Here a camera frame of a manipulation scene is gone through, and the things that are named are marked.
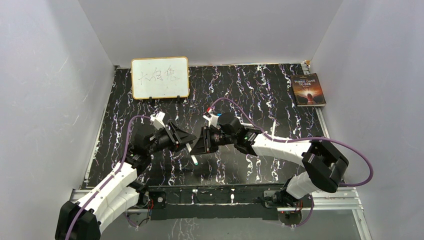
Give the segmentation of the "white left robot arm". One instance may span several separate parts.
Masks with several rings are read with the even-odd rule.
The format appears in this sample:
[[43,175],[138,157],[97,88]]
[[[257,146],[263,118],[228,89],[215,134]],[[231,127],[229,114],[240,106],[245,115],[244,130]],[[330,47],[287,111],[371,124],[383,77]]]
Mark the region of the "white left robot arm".
[[59,211],[56,240],[99,240],[103,231],[127,209],[144,208],[149,194],[137,178],[163,150],[177,153],[189,148],[196,136],[180,129],[171,120],[154,119],[152,133],[134,134],[119,163],[95,188],[76,202],[67,201]]

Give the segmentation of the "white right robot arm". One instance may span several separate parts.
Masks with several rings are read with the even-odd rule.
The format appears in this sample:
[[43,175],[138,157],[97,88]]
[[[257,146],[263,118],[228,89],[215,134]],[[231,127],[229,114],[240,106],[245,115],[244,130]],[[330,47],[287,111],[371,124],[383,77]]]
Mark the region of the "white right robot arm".
[[329,141],[271,137],[231,113],[207,113],[204,118],[208,124],[201,128],[199,139],[190,150],[192,156],[215,153],[221,146],[233,145],[245,155],[273,157],[304,167],[303,173],[290,178],[281,191],[266,196],[266,201],[295,207],[304,196],[318,190],[335,193],[349,165]]

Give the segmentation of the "red white marker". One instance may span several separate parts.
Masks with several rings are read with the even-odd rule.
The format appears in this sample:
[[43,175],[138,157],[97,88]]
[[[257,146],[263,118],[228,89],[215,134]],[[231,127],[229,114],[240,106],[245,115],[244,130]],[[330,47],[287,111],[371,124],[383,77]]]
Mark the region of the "red white marker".
[[271,127],[271,136],[275,136],[275,130],[276,130],[276,120],[273,121],[272,127]]

